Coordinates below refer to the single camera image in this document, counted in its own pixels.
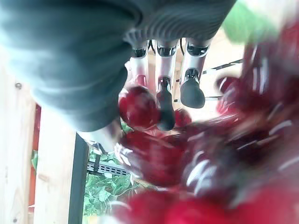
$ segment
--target robotic hand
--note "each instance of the robotic hand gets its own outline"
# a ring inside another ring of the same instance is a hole
[[[200,108],[204,98],[198,84],[208,41],[234,3],[2,0],[0,43],[9,51],[13,73],[30,83],[38,104],[55,110],[84,139],[111,152],[121,134],[118,94],[127,79],[124,63],[132,56],[132,48],[157,41],[157,98],[164,111],[159,127],[170,130],[177,40],[187,38],[182,103]]]

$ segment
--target cherry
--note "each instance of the cherry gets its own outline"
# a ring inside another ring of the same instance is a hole
[[[174,111],[175,127],[184,127],[192,122],[191,116],[185,109],[176,109]]]
[[[218,160],[227,166],[260,165],[273,153],[273,144],[277,143],[277,136],[269,135],[269,130],[257,129],[232,139],[223,145],[217,154]]]
[[[251,192],[248,201],[237,207],[241,224],[295,224],[298,192],[285,184],[264,186]]]
[[[278,53],[288,60],[298,61],[299,54],[299,20],[289,21],[279,36]]]
[[[176,131],[181,133],[181,136],[188,139],[207,130],[209,126],[202,122],[192,122],[184,127],[176,128]]]
[[[139,131],[125,135],[119,158],[130,171],[161,187],[179,183],[184,148]]]
[[[269,52],[270,44],[261,43],[256,46],[245,48],[245,58],[243,64],[241,83],[263,99],[265,105],[258,103],[260,107],[268,107],[268,104],[293,104],[299,97],[297,88],[299,79],[297,74],[299,69],[297,63],[285,61],[278,50],[272,54]]]
[[[168,135],[168,132],[159,130],[157,126],[149,128],[149,129],[145,130],[144,132],[147,134],[156,136],[160,139]]]
[[[184,138],[181,134],[173,134],[173,135],[167,135],[162,138],[162,140],[170,143],[174,147],[180,147],[184,150],[186,146],[186,138]]]
[[[243,113],[223,114],[206,122],[207,125],[220,129],[230,129],[246,119]]]
[[[236,77],[225,76],[216,80],[216,86],[220,92],[225,93],[229,85],[233,82],[239,82],[239,79]]]
[[[147,190],[134,195],[125,206],[113,208],[122,224],[164,224],[167,209],[176,200],[175,194]]]
[[[142,86],[128,89],[119,100],[121,118],[133,129],[144,131],[156,125],[160,112],[154,97]]]
[[[234,79],[225,89],[216,108],[220,114],[251,113],[269,107],[269,102],[248,89],[242,80]]]
[[[219,205],[193,198],[172,205],[165,224],[233,224],[233,219]]]
[[[239,170],[236,164],[232,166],[218,158],[226,137],[204,134],[188,139],[186,154],[189,154],[189,162],[181,178],[182,186],[196,196],[207,196],[225,203],[234,196],[235,176]]]

